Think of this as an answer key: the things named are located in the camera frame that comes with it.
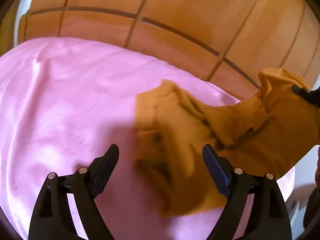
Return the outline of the person's right hand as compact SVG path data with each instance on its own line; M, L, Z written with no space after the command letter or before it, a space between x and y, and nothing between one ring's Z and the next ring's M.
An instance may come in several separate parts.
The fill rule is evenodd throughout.
M318 148L318 160L317 160L317 169L315 172L315 183L317 186L320 185L320 146Z

